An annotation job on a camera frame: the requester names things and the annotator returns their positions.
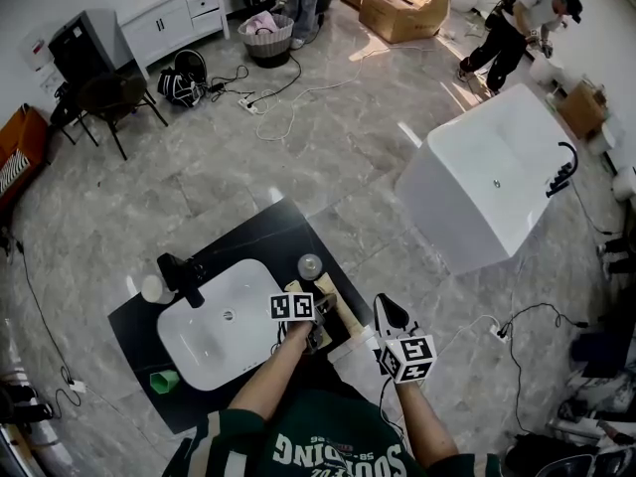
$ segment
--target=cabinet door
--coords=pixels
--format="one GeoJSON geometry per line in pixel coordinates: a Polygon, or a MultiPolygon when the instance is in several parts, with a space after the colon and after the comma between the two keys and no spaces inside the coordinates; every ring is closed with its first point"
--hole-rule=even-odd
{"type": "Polygon", "coordinates": [[[125,29],[124,34],[135,57],[147,63],[161,58],[161,52],[166,48],[165,33],[159,20],[143,20],[129,30],[125,29]]]}
{"type": "Polygon", "coordinates": [[[172,48],[194,35],[186,2],[181,7],[164,14],[160,22],[163,24],[161,33],[165,36],[166,48],[172,48]]]}

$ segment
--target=white sink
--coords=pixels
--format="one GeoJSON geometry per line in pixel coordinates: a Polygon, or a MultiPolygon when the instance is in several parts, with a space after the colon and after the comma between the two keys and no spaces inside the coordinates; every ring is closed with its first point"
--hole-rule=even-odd
{"type": "Polygon", "coordinates": [[[530,234],[550,202],[550,181],[572,160],[560,141],[570,143],[518,84],[432,130],[396,192],[452,273],[503,261],[530,234]]]}
{"type": "Polygon", "coordinates": [[[157,331],[182,378],[212,391],[269,357],[278,324],[267,302],[280,288],[265,265],[244,259],[199,291],[203,306],[180,300],[159,315],[157,331]]]}

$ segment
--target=green plastic object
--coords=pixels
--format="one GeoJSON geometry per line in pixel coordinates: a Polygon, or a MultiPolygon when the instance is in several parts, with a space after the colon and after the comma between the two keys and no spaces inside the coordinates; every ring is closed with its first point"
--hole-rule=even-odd
{"type": "Polygon", "coordinates": [[[150,375],[150,387],[157,394],[167,394],[181,379],[176,371],[162,371],[150,375]]]}

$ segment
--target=white cube with black markings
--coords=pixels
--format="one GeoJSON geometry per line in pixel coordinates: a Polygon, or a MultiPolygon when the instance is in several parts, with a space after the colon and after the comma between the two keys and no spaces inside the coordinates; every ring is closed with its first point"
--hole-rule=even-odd
{"type": "Polygon", "coordinates": [[[313,293],[269,295],[269,316],[278,322],[315,321],[313,293]]]}
{"type": "Polygon", "coordinates": [[[380,364],[396,384],[424,380],[436,360],[432,336],[388,339],[382,343],[380,364]]]}

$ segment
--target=chair leg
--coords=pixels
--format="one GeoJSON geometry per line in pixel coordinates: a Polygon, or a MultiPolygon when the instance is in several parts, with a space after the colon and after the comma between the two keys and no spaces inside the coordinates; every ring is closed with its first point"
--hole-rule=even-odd
{"type": "Polygon", "coordinates": [[[146,95],[148,95],[148,98],[152,101],[153,104],[156,104],[157,101],[155,99],[152,98],[152,95],[150,95],[150,92],[148,91],[148,89],[146,88],[146,95]]]}
{"type": "Polygon", "coordinates": [[[117,144],[117,147],[119,147],[119,152],[121,152],[121,157],[123,157],[124,161],[127,161],[128,158],[126,157],[126,153],[123,151],[123,148],[121,148],[121,143],[119,143],[119,138],[117,138],[117,130],[115,129],[115,126],[110,120],[106,120],[106,123],[108,124],[108,128],[110,129],[110,132],[112,133],[112,137],[115,138],[115,143],[117,144]]]}
{"type": "Polygon", "coordinates": [[[69,141],[73,144],[73,146],[75,146],[75,142],[73,141],[73,139],[71,138],[71,136],[65,131],[65,129],[63,127],[59,127],[59,129],[64,133],[64,135],[69,139],[69,141]]]}
{"type": "Polygon", "coordinates": [[[90,131],[88,130],[88,127],[86,127],[86,124],[83,123],[83,118],[81,118],[81,115],[78,117],[78,120],[79,120],[79,124],[83,127],[83,130],[86,131],[86,134],[88,135],[90,140],[95,144],[96,147],[98,147],[99,143],[97,143],[95,141],[95,138],[93,138],[92,134],[90,134],[90,131]]]}
{"type": "Polygon", "coordinates": [[[152,108],[152,110],[155,112],[155,114],[157,115],[157,117],[159,117],[159,120],[161,120],[161,121],[163,122],[163,124],[164,124],[166,127],[168,127],[168,122],[166,122],[166,121],[163,119],[163,116],[161,116],[161,113],[157,110],[157,108],[155,107],[155,105],[154,105],[152,102],[150,102],[150,101],[148,100],[148,98],[147,98],[147,97],[143,97],[143,100],[145,100],[145,101],[146,101],[146,104],[148,104],[148,105],[152,108]]]}

